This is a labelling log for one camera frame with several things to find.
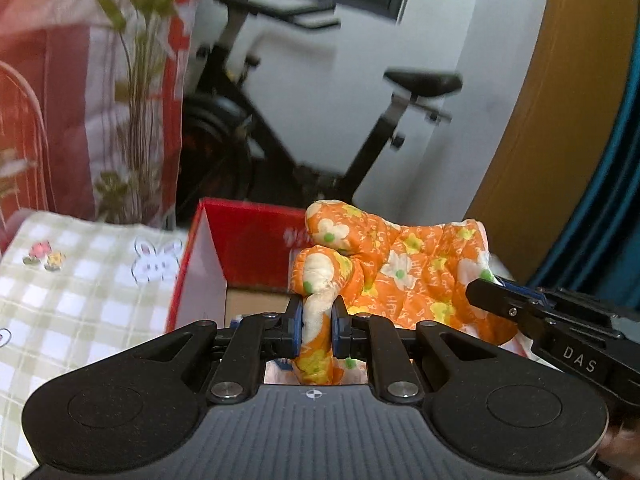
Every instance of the floral curtain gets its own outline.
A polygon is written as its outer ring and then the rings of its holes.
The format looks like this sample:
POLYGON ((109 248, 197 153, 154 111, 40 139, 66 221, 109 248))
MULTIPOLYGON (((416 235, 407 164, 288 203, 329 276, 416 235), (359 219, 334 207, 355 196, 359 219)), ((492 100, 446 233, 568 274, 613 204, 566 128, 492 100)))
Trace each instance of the floral curtain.
POLYGON ((196 3, 0 0, 0 223, 164 221, 196 3))

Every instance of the bunny ear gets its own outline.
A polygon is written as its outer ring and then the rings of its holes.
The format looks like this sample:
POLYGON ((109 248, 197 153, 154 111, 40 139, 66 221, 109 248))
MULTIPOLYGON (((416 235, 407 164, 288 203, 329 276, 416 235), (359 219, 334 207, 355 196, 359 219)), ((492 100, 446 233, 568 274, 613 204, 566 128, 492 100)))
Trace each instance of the bunny ear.
POLYGON ((149 256, 150 254, 156 254, 156 248, 152 243, 148 242, 144 238, 136 238, 135 248, 138 256, 149 256))
POLYGON ((162 249, 160 249, 161 254, 173 254, 177 256, 182 248, 181 240, 172 240, 171 242, 165 244, 162 249))

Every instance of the silver screw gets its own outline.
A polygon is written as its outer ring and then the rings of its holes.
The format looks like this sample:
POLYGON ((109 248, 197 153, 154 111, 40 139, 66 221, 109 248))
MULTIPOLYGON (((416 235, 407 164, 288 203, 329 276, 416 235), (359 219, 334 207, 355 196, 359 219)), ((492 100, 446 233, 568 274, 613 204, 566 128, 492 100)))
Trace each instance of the silver screw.
POLYGON ((394 397, 402 397, 403 399, 415 397, 420 391, 417 384, 409 383, 407 381, 396 381, 395 383, 391 383, 386 390, 394 397))
POLYGON ((240 384, 230 381, 222 381, 214 384, 211 388, 211 393, 216 397, 220 397, 220 399, 235 399, 243 391, 244 388, 240 384))

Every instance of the gray ribbed panel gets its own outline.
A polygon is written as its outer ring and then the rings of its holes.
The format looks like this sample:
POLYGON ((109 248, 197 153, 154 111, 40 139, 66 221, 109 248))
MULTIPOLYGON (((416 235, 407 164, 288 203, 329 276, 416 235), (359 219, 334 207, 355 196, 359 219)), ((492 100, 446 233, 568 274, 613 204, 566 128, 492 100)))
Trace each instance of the gray ribbed panel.
MULTIPOLYGON (((41 470, 33 480, 90 478, 41 470)), ((507 480, 518 476, 463 461, 417 410, 376 400, 368 386, 261 386, 252 399, 219 406, 171 455, 100 480, 507 480), (309 390, 322 396, 311 399, 309 390)), ((536 477, 523 476, 529 480, 536 477)), ((541 477, 593 480, 586 468, 541 477)))

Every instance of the cartoon bunny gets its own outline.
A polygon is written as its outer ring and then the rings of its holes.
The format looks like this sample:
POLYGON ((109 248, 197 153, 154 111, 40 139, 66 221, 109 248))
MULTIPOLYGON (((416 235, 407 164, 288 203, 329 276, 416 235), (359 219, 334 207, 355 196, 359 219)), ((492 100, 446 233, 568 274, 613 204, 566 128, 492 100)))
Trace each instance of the cartoon bunny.
POLYGON ((135 248, 138 259, 133 262, 131 275, 136 283, 172 280, 178 275, 178 258, 182 249, 180 240, 172 240, 156 252, 156 248, 149 241, 137 238, 135 248))

